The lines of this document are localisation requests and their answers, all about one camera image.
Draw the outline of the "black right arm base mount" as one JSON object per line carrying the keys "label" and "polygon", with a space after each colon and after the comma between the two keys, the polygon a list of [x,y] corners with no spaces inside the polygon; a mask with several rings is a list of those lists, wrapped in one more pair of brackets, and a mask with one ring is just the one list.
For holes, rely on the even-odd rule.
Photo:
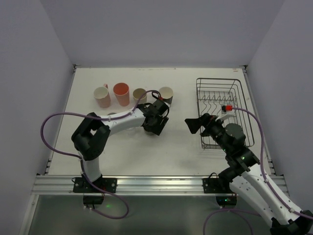
{"label": "black right arm base mount", "polygon": [[205,194],[215,196],[217,204],[222,208],[233,208],[237,205],[237,194],[230,189],[229,182],[221,178],[216,172],[202,178],[202,188]]}

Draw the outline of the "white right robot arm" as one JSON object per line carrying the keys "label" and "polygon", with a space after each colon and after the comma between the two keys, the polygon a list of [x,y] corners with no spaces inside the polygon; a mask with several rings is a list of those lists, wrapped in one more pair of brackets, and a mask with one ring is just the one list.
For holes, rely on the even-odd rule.
{"label": "white right robot arm", "polygon": [[229,165],[218,178],[245,200],[267,223],[272,235],[305,235],[313,226],[313,214],[291,201],[265,172],[261,161],[246,146],[240,125],[224,125],[222,118],[204,114],[185,119],[190,132],[211,137],[225,152]]}

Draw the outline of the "beige cream cup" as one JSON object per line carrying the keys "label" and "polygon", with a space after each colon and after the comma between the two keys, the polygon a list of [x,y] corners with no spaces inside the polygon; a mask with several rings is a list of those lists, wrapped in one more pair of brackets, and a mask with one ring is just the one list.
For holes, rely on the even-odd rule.
{"label": "beige cream cup", "polygon": [[146,90],[143,88],[137,88],[133,91],[133,99],[135,103],[144,104],[147,102]]}

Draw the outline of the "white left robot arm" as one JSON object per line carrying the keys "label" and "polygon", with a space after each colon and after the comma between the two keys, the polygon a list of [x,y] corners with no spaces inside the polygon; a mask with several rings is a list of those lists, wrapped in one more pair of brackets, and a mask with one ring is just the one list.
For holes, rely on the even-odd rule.
{"label": "white left robot arm", "polygon": [[89,113],[71,136],[79,156],[83,158],[83,171],[90,182],[102,177],[99,156],[111,135],[136,127],[160,135],[169,118],[169,105],[157,99],[154,103],[139,104],[136,108],[114,115],[97,116]]}

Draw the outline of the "glossy black handled mug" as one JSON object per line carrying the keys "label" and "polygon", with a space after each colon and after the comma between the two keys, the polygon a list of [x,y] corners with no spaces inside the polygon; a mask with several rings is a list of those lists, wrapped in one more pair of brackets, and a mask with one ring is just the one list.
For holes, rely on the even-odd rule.
{"label": "glossy black handled mug", "polygon": [[158,91],[153,90],[152,97],[155,99],[160,99],[168,105],[172,104],[174,92],[170,87],[162,87]]}

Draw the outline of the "clear glass cup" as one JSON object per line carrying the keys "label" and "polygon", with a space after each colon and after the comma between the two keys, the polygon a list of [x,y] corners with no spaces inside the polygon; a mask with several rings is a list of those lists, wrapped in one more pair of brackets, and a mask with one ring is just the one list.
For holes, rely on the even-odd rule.
{"label": "clear glass cup", "polygon": [[134,133],[135,131],[136,131],[136,127],[129,128],[129,129],[127,130],[127,132],[129,132],[130,134],[131,134],[131,133]]}

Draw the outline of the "glossy pink handled mug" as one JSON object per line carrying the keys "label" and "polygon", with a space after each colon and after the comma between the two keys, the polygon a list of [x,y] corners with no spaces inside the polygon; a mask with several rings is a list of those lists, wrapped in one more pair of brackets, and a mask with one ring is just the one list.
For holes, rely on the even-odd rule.
{"label": "glossy pink handled mug", "polygon": [[101,87],[98,87],[94,90],[93,96],[97,104],[101,108],[108,108],[111,105],[111,97],[108,89],[108,85],[104,84]]}

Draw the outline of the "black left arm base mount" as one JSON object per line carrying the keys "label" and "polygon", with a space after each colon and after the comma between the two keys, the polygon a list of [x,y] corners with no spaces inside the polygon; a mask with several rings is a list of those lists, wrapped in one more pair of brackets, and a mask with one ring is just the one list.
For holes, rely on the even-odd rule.
{"label": "black left arm base mount", "polygon": [[[97,193],[99,192],[95,189],[84,176],[81,177],[73,177],[71,181],[74,183],[73,192],[74,193]],[[117,187],[117,179],[116,178],[103,178],[102,176],[92,182],[98,188],[115,193]],[[104,201],[104,195],[102,196],[83,196],[83,204],[84,206],[95,206],[101,205]]]}

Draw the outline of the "matte pink tumbler cup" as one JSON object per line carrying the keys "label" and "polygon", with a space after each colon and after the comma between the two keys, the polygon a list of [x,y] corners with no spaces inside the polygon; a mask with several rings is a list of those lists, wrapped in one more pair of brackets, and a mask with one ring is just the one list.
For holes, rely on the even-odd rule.
{"label": "matte pink tumbler cup", "polygon": [[113,87],[113,92],[118,103],[125,107],[130,103],[129,86],[126,83],[117,83]]}

